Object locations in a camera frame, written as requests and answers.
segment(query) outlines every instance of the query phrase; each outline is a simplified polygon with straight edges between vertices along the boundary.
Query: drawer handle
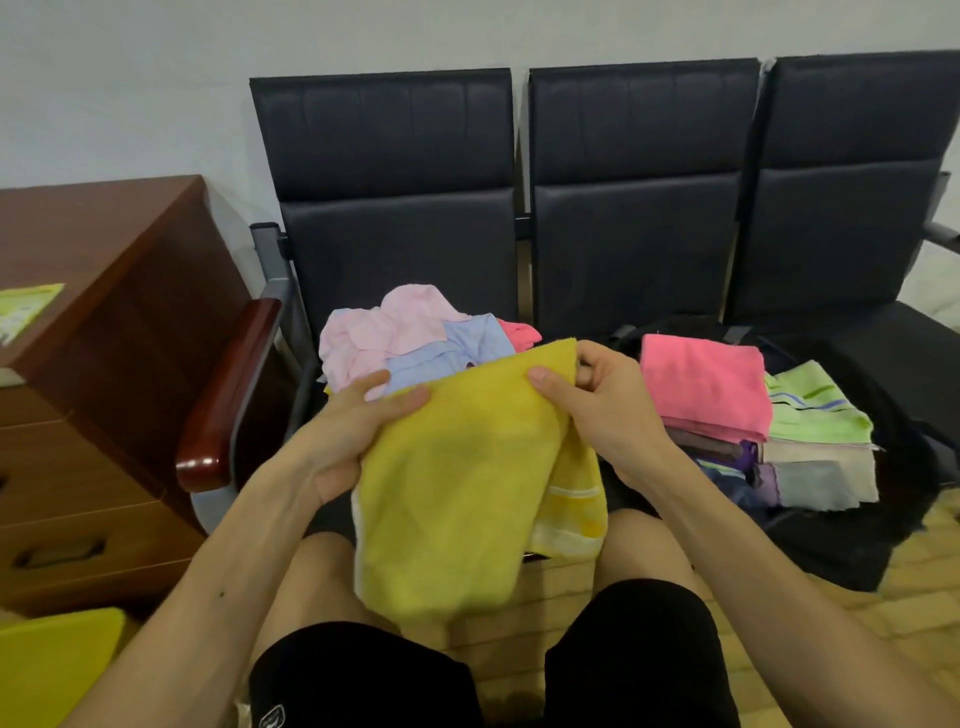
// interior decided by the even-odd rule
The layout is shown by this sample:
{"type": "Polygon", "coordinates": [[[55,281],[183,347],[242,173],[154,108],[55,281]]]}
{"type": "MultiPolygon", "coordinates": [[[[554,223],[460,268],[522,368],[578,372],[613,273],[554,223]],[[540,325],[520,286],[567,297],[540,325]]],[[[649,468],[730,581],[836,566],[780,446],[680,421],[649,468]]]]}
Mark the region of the drawer handle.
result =
{"type": "Polygon", "coordinates": [[[22,551],[13,559],[14,569],[47,569],[61,564],[89,561],[104,552],[107,542],[103,540],[68,546],[48,546],[22,551]]]}

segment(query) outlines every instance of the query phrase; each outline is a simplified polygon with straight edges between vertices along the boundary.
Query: black shorts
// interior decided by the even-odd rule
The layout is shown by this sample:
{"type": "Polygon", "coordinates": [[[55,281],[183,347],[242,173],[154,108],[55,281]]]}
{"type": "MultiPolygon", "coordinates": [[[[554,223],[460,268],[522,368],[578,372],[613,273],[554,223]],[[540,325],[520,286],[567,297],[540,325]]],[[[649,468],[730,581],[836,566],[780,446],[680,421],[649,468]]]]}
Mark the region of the black shorts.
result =
{"type": "MultiPolygon", "coordinates": [[[[546,653],[545,680],[546,725],[739,725],[707,605],[666,581],[597,595],[546,653]]],[[[250,697],[254,728],[483,725],[466,665],[351,622],[271,646],[253,666],[250,697]]]]}

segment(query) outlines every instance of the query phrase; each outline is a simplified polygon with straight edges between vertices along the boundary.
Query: yellow towel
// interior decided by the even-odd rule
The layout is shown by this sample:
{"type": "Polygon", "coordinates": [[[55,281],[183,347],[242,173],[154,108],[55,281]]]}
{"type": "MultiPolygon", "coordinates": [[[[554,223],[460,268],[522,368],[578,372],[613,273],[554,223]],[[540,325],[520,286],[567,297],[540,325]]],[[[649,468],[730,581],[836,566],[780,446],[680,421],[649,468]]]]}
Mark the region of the yellow towel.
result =
{"type": "Polygon", "coordinates": [[[566,339],[427,386],[431,401],[388,426],[353,492],[356,591],[388,619],[498,607],[526,547],[592,557],[607,532],[596,454],[530,386],[545,366],[573,381],[566,339]]]}

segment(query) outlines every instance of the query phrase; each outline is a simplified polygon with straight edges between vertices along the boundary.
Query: wooden cabinet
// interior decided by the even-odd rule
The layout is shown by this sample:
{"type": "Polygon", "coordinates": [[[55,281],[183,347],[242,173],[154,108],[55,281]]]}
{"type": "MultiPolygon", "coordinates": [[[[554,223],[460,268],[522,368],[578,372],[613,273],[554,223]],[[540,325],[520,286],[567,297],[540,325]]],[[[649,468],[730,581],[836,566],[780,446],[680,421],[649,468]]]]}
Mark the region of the wooden cabinet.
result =
{"type": "Polygon", "coordinates": [[[180,577],[203,536],[175,450],[250,298],[200,177],[0,190],[0,288],[45,283],[0,347],[0,606],[27,614],[180,577]]]}

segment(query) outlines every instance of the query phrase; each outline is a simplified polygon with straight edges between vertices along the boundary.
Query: pink towel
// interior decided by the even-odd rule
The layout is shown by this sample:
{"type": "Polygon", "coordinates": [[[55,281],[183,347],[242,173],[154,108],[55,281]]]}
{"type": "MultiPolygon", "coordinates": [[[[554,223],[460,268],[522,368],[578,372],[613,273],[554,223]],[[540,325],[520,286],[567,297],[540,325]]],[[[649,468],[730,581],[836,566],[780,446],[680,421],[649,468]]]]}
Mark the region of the pink towel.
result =
{"type": "Polygon", "coordinates": [[[729,443],[770,436],[774,408],[756,347],[648,333],[640,370],[666,426],[729,443]]]}
{"type": "Polygon", "coordinates": [[[526,324],[512,324],[503,319],[497,319],[503,332],[507,334],[510,343],[514,345],[514,351],[517,353],[526,352],[533,348],[534,344],[543,340],[540,332],[532,326],[526,324]]]}
{"type": "MultiPolygon", "coordinates": [[[[444,321],[467,321],[436,286],[401,285],[380,306],[339,308],[320,332],[320,359],[333,392],[360,376],[384,369],[391,356],[405,354],[434,341],[446,341],[444,321]]],[[[369,399],[379,396],[371,392],[369,399]]]]}

